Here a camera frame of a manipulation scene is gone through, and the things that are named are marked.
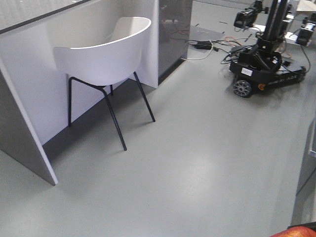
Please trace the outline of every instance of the black wheel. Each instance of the black wheel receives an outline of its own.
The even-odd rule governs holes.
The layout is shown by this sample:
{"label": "black wheel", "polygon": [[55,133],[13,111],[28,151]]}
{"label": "black wheel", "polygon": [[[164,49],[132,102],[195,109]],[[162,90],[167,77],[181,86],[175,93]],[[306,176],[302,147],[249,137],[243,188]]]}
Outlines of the black wheel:
{"label": "black wheel", "polygon": [[252,94],[252,86],[246,80],[237,80],[233,84],[234,93],[237,96],[248,98]]}

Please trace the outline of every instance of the electrical cord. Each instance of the electrical cord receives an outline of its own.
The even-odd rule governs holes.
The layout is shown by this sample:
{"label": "electrical cord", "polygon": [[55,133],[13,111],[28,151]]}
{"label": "electrical cord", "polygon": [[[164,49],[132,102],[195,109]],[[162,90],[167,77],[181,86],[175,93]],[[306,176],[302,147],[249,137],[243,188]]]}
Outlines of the electrical cord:
{"label": "electrical cord", "polygon": [[212,41],[209,41],[209,43],[210,43],[210,45],[211,45],[211,49],[210,49],[210,51],[207,53],[207,55],[206,55],[205,57],[202,57],[202,58],[185,58],[185,60],[202,60],[202,59],[207,58],[207,57],[211,54],[211,52],[213,51],[213,49],[214,49],[214,44],[213,44],[213,42],[212,42]]}
{"label": "electrical cord", "polygon": [[291,72],[291,73],[295,73],[295,74],[299,74],[299,75],[304,75],[304,74],[308,73],[311,70],[311,68],[312,68],[311,61],[308,58],[308,56],[307,56],[307,54],[306,54],[306,52],[305,52],[305,50],[304,50],[302,45],[301,45],[301,49],[302,49],[302,52],[303,52],[304,56],[306,57],[306,59],[308,61],[308,69],[305,72],[303,72],[303,73],[297,73],[297,72],[291,71],[287,66],[282,65],[286,69],[286,70],[284,70],[285,72]]}

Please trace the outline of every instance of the grey floor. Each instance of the grey floor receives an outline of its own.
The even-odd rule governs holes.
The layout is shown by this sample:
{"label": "grey floor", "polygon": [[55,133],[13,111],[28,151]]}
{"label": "grey floor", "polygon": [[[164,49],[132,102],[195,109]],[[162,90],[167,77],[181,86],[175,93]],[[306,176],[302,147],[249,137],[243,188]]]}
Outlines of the grey floor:
{"label": "grey floor", "polygon": [[[192,25],[227,36],[238,10],[194,2]],[[293,58],[307,65],[298,46]],[[315,48],[308,52],[315,61]],[[182,64],[145,86],[157,121],[127,81],[111,98],[124,152],[104,102],[45,146],[50,186],[0,153],[3,237],[268,237],[291,221],[315,115],[315,69],[305,81],[235,96],[224,52]]]}

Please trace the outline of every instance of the wires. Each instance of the wires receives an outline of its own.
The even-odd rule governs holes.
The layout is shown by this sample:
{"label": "wires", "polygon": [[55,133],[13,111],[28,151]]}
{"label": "wires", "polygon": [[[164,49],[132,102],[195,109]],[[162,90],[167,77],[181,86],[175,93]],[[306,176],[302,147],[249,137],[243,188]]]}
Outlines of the wires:
{"label": "wires", "polygon": [[187,60],[202,60],[202,59],[205,59],[205,58],[207,58],[210,54],[211,54],[211,52],[213,51],[213,49],[214,49],[214,44],[213,44],[213,42],[212,41],[209,41],[209,44],[210,44],[210,51],[207,53],[207,55],[206,56],[204,56],[204,57],[202,57],[202,58],[187,58]]}
{"label": "wires", "polygon": [[311,68],[312,68],[311,61],[308,58],[308,56],[307,56],[307,54],[306,54],[306,52],[305,52],[305,50],[304,50],[302,45],[301,45],[301,49],[302,49],[302,52],[303,52],[303,54],[305,55],[305,57],[306,57],[306,59],[308,61],[308,69],[306,71],[302,72],[302,73],[297,73],[297,72],[291,71],[287,66],[282,65],[286,69],[283,72],[291,72],[291,73],[295,73],[295,74],[305,75],[306,73],[308,73],[311,70]]}
{"label": "wires", "polygon": [[307,61],[308,61],[308,69],[307,69],[307,71],[306,71],[306,73],[308,73],[309,71],[310,71],[310,69],[311,69],[311,61],[310,61],[310,59],[308,58],[308,56],[307,56],[307,54],[306,54],[306,52],[305,52],[305,50],[304,50],[304,48],[303,48],[303,46],[301,45],[301,49],[302,49],[302,52],[304,53],[304,55],[305,55],[305,57],[306,57],[306,59],[307,59]]}
{"label": "wires", "polygon": [[221,64],[228,64],[230,63],[232,60],[237,60],[237,57],[234,55],[231,55],[231,53],[229,52],[229,50],[225,50],[219,47],[215,47],[215,44],[219,44],[222,46],[229,46],[229,47],[240,47],[239,50],[243,51],[249,47],[253,47],[253,45],[242,45],[240,42],[238,42],[238,40],[243,40],[243,39],[247,39],[247,40],[257,40],[254,38],[249,38],[249,37],[242,37],[242,38],[238,38],[236,39],[235,37],[232,36],[227,36],[224,39],[220,39],[220,40],[206,40],[206,41],[200,41],[200,40],[194,40],[194,39],[190,39],[188,40],[189,45],[197,48],[197,49],[207,49],[210,50],[206,56],[202,57],[202,58],[187,58],[186,60],[202,60],[207,58],[212,51],[223,51],[225,53],[227,53],[228,55],[225,57],[224,60],[222,60]]}

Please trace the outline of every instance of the metal chair leg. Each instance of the metal chair leg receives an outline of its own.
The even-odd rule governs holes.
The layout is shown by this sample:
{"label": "metal chair leg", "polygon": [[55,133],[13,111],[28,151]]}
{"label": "metal chair leg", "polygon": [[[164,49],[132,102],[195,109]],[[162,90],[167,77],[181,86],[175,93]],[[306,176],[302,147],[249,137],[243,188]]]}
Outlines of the metal chair leg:
{"label": "metal chair leg", "polygon": [[71,77],[68,79],[68,126],[71,127],[71,103],[72,103],[72,80]]}
{"label": "metal chair leg", "polygon": [[101,91],[103,92],[104,97],[105,97],[105,100],[106,100],[106,102],[107,102],[107,104],[108,104],[108,107],[109,107],[109,110],[110,110],[110,113],[111,113],[113,122],[114,122],[114,124],[115,124],[115,127],[117,128],[118,135],[119,135],[120,141],[122,142],[124,151],[126,151],[126,150],[127,150],[126,144],[125,144],[125,142],[124,142],[122,133],[121,133],[120,128],[119,128],[119,124],[118,124],[117,118],[115,117],[115,114],[114,114],[114,111],[113,111],[113,109],[112,109],[112,106],[111,106],[110,100],[109,100],[109,98],[108,98],[108,95],[107,95],[107,93],[105,92],[105,90],[102,89]]}
{"label": "metal chair leg", "polygon": [[113,85],[110,85],[111,95],[113,96]]}
{"label": "metal chair leg", "polygon": [[155,117],[154,117],[154,114],[153,114],[153,112],[152,112],[152,109],[151,109],[150,106],[149,106],[149,103],[148,103],[148,100],[147,100],[147,98],[146,98],[145,92],[144,92],[144,90],[143,90],[143,88],[142,88],[142,85],[141,85],[141,83],[140,83],[140,81],[139,81],[139,79],[138,79],[138,76],[137,76],[136,72],[134,72],[134,76],[135,76],[137,85],[138,85],[138,87],[139,87],[139,89],[140,89],[140,92],[142,93],[142,96],[143,96],[143,98],[144,98],[144,100],[145,100],[145,103],[146,103],[147,109],[148,109],[148,111],[149,111],[149,113],[150,113],[150,116],[152,117],[153,122],[156,122]]}

